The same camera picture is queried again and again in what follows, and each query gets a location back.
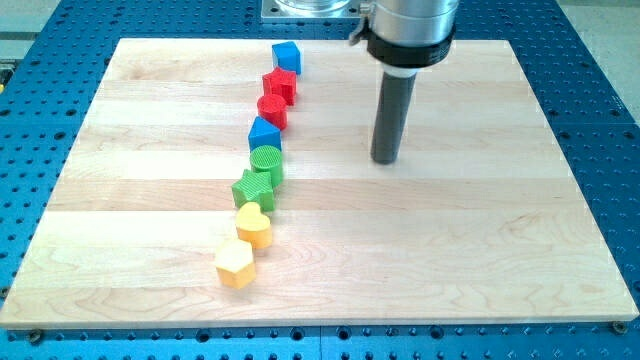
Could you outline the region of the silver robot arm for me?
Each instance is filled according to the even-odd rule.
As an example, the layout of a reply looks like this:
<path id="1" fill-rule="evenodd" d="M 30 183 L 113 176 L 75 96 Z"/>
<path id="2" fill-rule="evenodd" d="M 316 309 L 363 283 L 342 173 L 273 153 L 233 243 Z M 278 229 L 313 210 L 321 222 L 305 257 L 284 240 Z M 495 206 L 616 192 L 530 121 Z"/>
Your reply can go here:
<path id="1" fill-rule="evenodd" d="M 386 66 L 421 69 L 443 61 L 456 33 L 459 0 L 372 0 L 359 5 L 360 21 L 349 35 L 354 46 Z"/>

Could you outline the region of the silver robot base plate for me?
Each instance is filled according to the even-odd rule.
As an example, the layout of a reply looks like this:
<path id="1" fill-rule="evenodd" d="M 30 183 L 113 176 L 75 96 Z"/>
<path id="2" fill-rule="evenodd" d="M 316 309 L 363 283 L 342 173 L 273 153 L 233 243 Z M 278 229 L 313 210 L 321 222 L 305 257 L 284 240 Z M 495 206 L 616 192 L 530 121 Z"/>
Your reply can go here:
<path id="1" fill-rule="evenodd" d="M 261 0 L 261 17 L 269 20 L 352 18 L 359 0 Z"/>

